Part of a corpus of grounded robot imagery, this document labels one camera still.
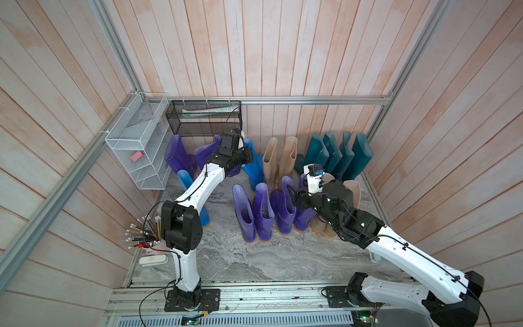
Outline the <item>large beige boot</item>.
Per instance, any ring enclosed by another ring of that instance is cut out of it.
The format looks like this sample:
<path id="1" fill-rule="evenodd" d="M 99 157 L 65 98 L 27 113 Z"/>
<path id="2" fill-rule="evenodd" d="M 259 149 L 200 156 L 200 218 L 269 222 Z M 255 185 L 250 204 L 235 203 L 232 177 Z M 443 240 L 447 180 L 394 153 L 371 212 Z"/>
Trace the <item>large beige boot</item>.
<path id="1" fill-rule="evenodd" d="M 346 189 L 349 189 L 352 191 L 354 207 L 360 208 L 361 187 L 360 187 L 359 182 L 355 181 L 355 180 L 348 180 L 348 181 L 344 181 L 343 185 Z M 324 233 L 325 233 L 325 235 L 327 235 L 330 238 L 334 238 L 336 236 L 336 233 L 333 230 L 331 225 L 326 226 Z"/>

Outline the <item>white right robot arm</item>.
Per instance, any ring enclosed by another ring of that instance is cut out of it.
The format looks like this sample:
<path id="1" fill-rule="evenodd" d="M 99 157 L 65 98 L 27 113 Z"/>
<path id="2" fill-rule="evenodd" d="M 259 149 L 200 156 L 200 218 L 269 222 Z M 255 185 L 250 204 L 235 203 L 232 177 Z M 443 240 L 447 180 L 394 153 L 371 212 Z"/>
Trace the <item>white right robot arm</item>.
<path id="1" fill-rule="evenodd" d="M 388 304 L 421 313 L 437 326 L 475 326 L 484 310 L 479 297 L 484 278 L 462 272 L 434 259 L 400 237 L 380 218 L 353 206 L 353 194 L 331 181 L 317 193 L 288 185 L 295 207 L 312 209 L 345 242 L 367 249 L 399 267 L 413 280 L 394 282 L 355 273 L 348 285 L 326 292 L 354 307 Z"/>

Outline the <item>lilac purple boot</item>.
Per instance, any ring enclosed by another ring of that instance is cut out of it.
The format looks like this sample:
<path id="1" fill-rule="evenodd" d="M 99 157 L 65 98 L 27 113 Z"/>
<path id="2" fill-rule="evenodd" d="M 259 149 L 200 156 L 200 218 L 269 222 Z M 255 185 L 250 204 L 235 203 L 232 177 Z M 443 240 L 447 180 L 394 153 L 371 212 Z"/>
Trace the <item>lilac purple boot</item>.
<path id="1" fill-rule="evenodd" d="M 292 196 L 288 186 L 294 186 L 294 181 L 289 176 L 283 176 L 281 189 L 275 189 L 270 195 L 270 203 L 276 215 L 279 232 L 287 235 L 291 232 L 296 217 L 296 207 L 293 205 Z"/>
<path id="2" fill-rule="evenodd" d="M 233 186 L 232 196 L 242 237 L 247 243 L 252 243 L 256 239 L 256 227 L 250 200 L 243 186 L 239 184 Z"/>

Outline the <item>small blue boot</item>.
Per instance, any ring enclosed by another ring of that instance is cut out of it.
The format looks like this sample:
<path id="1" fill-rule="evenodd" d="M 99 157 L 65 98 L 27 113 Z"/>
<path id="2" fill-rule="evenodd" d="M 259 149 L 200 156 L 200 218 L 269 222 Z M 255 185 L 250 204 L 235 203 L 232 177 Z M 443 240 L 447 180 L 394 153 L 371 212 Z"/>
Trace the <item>small blue boot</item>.
<path id="1" fill-rule="evenodd" d="M 186 170 L 179 170 L 177 172 L 177 178 L 184 191 L 187 191 L 187 189 L 193 184 L 193 180 Z M 202 207 L 199 217 L 202 227 L 207 228 L 211 220 L 206 207 Z"/>

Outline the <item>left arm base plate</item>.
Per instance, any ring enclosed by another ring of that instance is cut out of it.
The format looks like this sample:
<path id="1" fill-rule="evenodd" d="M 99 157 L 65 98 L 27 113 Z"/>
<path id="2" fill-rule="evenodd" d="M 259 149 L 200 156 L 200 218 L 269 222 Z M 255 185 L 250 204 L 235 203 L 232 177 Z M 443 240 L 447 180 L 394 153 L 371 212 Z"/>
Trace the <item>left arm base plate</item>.
<path id="1" fill-rule="evenodd" d="M 221 300 L 220 289 L 196 288 L 193 292 L 185 292 L 174 287 L 167 293 L 164 311 L 166 312 L 213 312 L 219 309 Z"/>

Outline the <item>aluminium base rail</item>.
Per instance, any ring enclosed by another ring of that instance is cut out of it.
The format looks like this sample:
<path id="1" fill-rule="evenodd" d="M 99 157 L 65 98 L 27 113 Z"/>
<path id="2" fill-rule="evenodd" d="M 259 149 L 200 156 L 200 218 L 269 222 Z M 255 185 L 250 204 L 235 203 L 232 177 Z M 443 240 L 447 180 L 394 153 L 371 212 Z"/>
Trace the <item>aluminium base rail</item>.
<path id="1" fill-rule="evenodd" d="M 348 286 L 347 282 L 324 281 L 262 281 L 252 283 L 203 283 L 202 289 L 220 289 L 219 309 L 209 313 L 283 313 L 306 311 L 371 310 L 376 307 L 329 308 L 321 293 L 327 286 Z M 401 283 L 375 277 L 368 289 L 370 302 L 381 302 L 384 309 L 408 309 L 425 313 L 421 301 L 427 297 L 418 283 L 407 279 Z M 106 317 L 138 316 L 139 318 L 167 315 L 197 315 L 207 311 L 166 312 L 167 293 L 158 283 L 138 283 L 131 288 L 113 291 L 105 309 Z"/>

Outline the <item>black mesh wall basket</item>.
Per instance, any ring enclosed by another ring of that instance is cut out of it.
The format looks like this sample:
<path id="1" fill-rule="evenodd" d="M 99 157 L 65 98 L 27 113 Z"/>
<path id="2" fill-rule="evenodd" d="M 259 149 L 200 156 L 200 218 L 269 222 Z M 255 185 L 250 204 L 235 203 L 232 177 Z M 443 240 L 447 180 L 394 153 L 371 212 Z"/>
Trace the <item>black mesh wall basket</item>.
<path id="1" fill-rule="evenodd" d="M 172 100 L 166 118 L 174 134 L 212 137 L 243 130 L 242 105 L 232 100 Z"/>

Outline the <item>pink eraser block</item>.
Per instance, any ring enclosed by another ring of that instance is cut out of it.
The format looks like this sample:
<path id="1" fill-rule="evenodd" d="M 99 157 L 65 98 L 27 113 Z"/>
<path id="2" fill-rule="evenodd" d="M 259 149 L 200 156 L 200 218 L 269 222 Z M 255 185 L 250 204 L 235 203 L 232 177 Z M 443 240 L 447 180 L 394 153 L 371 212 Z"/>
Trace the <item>pink eraser block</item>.
<path id="1" fill-rule="evenodd" d="M 136 151 L 132 156 L 132 162 L 137 162 L 140 158 L 144 156 L 144 151 Z"/>

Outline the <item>white remote left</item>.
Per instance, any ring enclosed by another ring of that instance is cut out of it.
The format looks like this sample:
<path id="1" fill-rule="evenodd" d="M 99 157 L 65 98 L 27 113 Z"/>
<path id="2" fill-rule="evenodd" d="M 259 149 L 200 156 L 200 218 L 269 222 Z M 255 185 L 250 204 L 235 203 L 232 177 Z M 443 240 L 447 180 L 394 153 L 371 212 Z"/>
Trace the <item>white remote left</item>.
<path id="1" fill-rule="evenodd" d="M 138 261 L 142 267 L 153 267 L 168 263 L 168 257 L 166 255 L 153 255 L 141 257 Z"/>

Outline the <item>pencil bundle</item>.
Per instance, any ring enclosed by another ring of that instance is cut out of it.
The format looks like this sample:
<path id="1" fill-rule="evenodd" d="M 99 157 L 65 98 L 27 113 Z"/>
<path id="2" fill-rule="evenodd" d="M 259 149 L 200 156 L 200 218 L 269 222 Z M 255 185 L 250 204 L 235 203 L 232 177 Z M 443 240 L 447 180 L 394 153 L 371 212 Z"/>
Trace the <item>pencil bundle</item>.
<path id="1" fill-rule="evenodd" d="M 152 249 L 159 245 L 162 240 L 160 227 L 159 215 L 147 215 L 139 219 L 137 223 L 131 223 L 125 232 L 126 241 L 131 244 L 128 248 Z"/>

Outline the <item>large blue boot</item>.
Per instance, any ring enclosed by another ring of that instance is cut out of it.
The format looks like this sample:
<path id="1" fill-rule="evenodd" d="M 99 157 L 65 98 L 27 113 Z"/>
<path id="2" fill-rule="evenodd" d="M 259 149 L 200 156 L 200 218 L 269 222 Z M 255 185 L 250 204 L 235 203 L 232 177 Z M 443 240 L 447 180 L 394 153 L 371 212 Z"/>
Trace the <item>large blue boot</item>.
<path id="1" fill-rule="evenodd" d="M 245 147 L 252 150 L 253 162 L 242 165 L 242 169 L 249 177 L 251 189 L 255 191 L 256 186 L 264 182 L 262 155 L 256 153 L 255 147 L 250 139 L 245 139 Z"/>

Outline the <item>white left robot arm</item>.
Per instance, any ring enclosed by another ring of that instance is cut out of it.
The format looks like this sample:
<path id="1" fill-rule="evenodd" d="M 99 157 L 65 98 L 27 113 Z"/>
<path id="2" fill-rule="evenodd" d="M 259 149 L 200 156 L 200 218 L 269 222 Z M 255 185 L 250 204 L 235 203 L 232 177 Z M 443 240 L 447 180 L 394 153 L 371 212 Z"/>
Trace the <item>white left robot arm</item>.
<path id="1" fill-rule="evenodd" d="M 253 151 L 245 147 L 244 135 L 240 129 L 222 134 L 220 147 L 207 157 L 193 184 L 175 201 L 162 205 L 161 238 L 178 261 L 177 281 L 167 295 L 170 305 L 193 310 L 201 304 L 195 253 L 203 237 L 200 213 L 211 193 L 232 170 L 254 161 Z"/>

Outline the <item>vented grille strip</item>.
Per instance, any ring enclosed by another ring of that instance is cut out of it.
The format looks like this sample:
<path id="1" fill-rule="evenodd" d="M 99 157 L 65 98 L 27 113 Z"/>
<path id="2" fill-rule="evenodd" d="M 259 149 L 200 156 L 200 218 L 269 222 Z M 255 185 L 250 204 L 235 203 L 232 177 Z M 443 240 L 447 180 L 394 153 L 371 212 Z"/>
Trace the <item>vented grille strip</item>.
<path id="1" fill-rule="evenodd" d="M 284 313 L 212 313 L 195 316 L 164 315 L 139 318 L 122 317 L 115 326 L 351 326 L 349 311 Z"/>

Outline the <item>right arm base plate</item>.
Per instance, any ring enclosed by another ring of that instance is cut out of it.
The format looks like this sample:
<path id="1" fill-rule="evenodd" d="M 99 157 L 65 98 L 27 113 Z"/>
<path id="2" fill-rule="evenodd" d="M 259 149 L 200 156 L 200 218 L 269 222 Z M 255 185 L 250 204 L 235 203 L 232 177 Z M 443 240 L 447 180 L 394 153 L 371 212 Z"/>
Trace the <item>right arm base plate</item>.
<path id="1" fill-rule="evenodd" d="M 377 307 L 381 302 L 370 302 L 361 290 L 351 286 L 327 286 L 321 293 L 326 297 L 329 308 Z"/>

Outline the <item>large purple boot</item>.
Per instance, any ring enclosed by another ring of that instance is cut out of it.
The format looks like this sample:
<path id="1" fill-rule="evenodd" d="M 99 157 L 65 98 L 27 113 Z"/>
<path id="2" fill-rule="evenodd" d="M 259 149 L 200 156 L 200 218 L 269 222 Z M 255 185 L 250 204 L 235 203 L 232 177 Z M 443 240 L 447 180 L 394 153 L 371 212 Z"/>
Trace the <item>large purple boot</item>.
<path id="1" fill-rule="evenodd" d="M 307 187 L 307 177 L 305 174 L 301 174 L 299 185 L 298 187 L 300 189 L 303 189 L 305 191 L 308 190 Z M 316 216 L 316 212 L 311 209 L 300 209 L 300 207 L 296 207 L 296 216 L 294 219 L 294 228 L 297 232 L 304 232 L 309 227 L 310 221 Z"/>

